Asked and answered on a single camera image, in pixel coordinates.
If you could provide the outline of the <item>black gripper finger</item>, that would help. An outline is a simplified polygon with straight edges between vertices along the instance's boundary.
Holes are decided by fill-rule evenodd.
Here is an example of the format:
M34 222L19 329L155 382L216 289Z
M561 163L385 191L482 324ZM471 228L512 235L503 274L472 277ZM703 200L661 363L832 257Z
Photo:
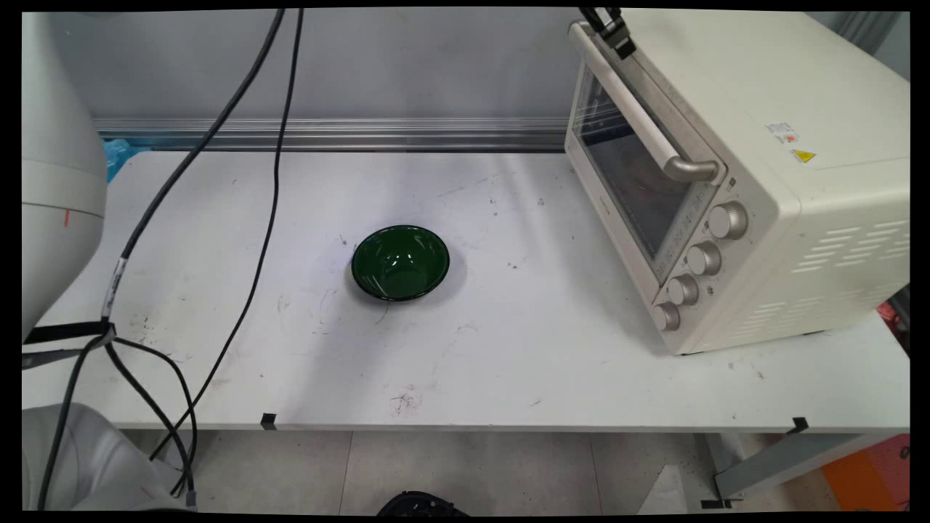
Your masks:
M615 32L615 9L579 9L585 21L602 39L608 39Z
M630 27L622 16L621 9L604 9L608 21L602 30L602 40L618 54L619 60L628 59L636 51Z

